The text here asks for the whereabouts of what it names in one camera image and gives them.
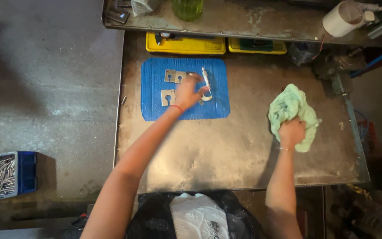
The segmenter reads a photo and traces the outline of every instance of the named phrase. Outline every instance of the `small metal pin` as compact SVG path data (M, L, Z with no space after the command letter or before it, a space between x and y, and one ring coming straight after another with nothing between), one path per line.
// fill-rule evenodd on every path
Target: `small metal pin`
M123 99L122 99L122 103L120 104L121 106L125 104L126 99L127 99L127 97L124 96Z

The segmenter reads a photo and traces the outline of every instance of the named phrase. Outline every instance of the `blue pipe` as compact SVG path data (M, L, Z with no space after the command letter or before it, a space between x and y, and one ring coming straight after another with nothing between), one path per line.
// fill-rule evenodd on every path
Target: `blue pipe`
M352 72L352 73L350 74L350 77L351 77L351 78L358 77L364 70L368 69L368 68L371 67L373 64L375 64L375 63L377 63L377 62L379 62L379 61L381 61L381 60L382 60L382 54L381 54L379 57L375 58L373 61L369 62L369 63L365 66L365 68L363 68L363 69L361 69L361 70L358 70L358 71L354 71L354 72Z

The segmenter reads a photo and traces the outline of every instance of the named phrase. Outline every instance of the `hand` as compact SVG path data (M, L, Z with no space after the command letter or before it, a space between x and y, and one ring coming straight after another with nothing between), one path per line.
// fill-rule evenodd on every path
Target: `hand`
M199 81L203 81L203 78L197 73L192 73L181 79L181 84L175 91L175 105L181 107L183 111L195 105L201 99L203 93L209 90L207 86L203 86L198 92L194 92L195 84Z
M300 117L283 122L279 128L281 148L294 149L306 137L306 121L300 121Z

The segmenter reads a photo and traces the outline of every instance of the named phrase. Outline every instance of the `white lace fabric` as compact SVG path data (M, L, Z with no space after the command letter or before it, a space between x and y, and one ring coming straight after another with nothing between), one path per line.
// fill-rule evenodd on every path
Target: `white lace fabric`
M177 239L229 239L226 214L208 196L182 193L169 206Z

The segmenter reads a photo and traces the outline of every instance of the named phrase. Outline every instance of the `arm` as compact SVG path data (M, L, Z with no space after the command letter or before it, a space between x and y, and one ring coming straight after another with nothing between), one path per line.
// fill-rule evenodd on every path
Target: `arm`
M178 117L207 91L194 93L201 77L193 74L182 79L176 90L176 105L169 107L126 151L98 195L81 238L123 238L129 224L135 195L148 163Z
M306 122L299 117L282 123L281 150L266 193L267 216L274 238L302 238L296 218L294 147L305 138Z

